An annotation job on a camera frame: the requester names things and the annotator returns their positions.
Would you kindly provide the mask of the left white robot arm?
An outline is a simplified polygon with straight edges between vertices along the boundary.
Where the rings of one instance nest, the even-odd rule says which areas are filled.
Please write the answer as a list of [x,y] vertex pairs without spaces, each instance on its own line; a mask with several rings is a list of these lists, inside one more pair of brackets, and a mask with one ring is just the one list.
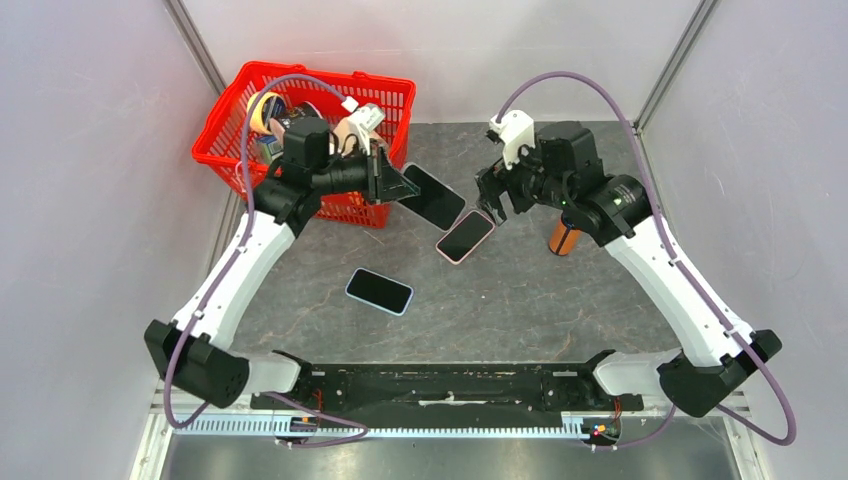
[[302,361],[288,354],[241,356],[231,351],[246,307],[271,267],[320,210],[323,197],[359,193],[386,204],[419,195],[387,150],[369,135],[342,152],[329,124],[307,117],[285,129],[282,154],[252,190],[248,210],[223,256],[193,297],[168,321],[154,320],[144,342],[167,388],[226,408],[243,394],[275,392],[290,408],[314,393]]

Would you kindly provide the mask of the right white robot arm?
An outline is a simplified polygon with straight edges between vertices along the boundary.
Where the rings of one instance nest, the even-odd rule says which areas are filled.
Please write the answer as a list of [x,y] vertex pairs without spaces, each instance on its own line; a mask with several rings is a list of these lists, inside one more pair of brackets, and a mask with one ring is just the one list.
[[492,166],[475,176],[478,205],[497,224],[508,195],[515,213],[535,205],[561,211],[572,229],[590,236],[639,283],[668,322],[680,352],[614,352],[577,382],[579,400],[601,409],[619,395],[663,395],[682,412],[703,417],[757,370],[751,356],[773,358],[782,343],[771,330],[753,330],[731,317],[723,326],[708,304],[727,307],[708,286],[695,288],[682,268],[676,242],[663,240],[660,220],[642,183],[604,172],[593,133],[574,121],[535,130],[526,115],[491,121],[488,137],[503,147]]

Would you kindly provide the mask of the phone in pink case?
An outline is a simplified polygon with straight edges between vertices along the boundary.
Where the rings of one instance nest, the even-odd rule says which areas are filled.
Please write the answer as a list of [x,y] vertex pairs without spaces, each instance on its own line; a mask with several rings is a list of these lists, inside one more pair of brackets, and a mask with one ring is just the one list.
[[479,211],[470,211],[436,244],[436,251],[454,265],[462,263],[496,226]]

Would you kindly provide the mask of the phone in blue case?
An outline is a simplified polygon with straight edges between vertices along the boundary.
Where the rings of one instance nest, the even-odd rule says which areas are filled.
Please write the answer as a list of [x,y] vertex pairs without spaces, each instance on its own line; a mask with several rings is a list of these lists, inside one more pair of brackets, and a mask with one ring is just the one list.
[[414,290],[409,285],[376,273],[357,268],[349,279],[347,296],[394,316],[406,313]]

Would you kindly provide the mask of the orange bottle blue cap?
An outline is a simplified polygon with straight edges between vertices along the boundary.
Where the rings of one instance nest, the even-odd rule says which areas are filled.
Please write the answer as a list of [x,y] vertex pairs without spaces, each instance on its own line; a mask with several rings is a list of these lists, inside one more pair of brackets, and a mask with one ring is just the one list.
[[580,236],[581,231],[562,214],[548,240],[548,249],[556,256],[567,256],[577,246]]

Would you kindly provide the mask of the dark printed can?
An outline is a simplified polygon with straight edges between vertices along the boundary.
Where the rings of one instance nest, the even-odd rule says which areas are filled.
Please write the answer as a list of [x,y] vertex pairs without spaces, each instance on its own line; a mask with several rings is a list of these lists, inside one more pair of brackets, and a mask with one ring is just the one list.
[[281,114],[275,117],[275,120],[286,130],[292,123],[303,118],[321,118],[323,115],[315,105],[309,101],[301,102],[297,105],[287,107]]

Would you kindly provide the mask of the blue small box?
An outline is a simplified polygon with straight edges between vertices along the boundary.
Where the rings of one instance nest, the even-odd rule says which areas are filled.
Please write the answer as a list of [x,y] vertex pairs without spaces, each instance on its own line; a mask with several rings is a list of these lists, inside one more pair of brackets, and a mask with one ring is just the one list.
[[255,150],[262,164],[270,165],[282,155],[283,147],[274,135],[262,135],[255,139]]

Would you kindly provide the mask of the yellow tape roll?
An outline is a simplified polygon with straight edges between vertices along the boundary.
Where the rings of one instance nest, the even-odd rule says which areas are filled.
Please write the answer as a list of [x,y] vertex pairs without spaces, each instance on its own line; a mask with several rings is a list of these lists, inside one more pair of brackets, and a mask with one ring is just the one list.
[[256,92],[247,102],[247,110],[250,109],[252,112],[247,115],[249,128],[261,135],[271,135],[270,121],[286,111],[286,103],[283,97],[275,92],[266,92],[263,95]]

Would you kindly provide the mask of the red plastic basket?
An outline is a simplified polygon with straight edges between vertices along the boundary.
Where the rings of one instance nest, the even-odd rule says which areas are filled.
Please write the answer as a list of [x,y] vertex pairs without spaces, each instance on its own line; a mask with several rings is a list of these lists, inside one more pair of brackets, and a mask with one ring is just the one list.
[[[373,103],[385,113],[376,133],[387,142],[391,164],[400,170],[406,163],[408,130],[416,95],[413,80],[354,71],[335,73],[309,69],[301,64],[251,61],[244,64],[232,83],[216,101],[191,153],[196,162],[209,166],[243,200],[245,181],[241,168],[240,139],[250,100],[266,84],[287,74],[305,74],[318,78],[343,96],[356,99],[360,105]],[[286,80],[273,87],[288,109],[310,103],[331,127],[349,114],[335,95],[312,82]],[[248,168],[253,186],[267,172],[270,133],[263,134],[248,127]],[[371,228],[384,228],[391,205],[368,205],[359,193],[324,196],[316,218]]]

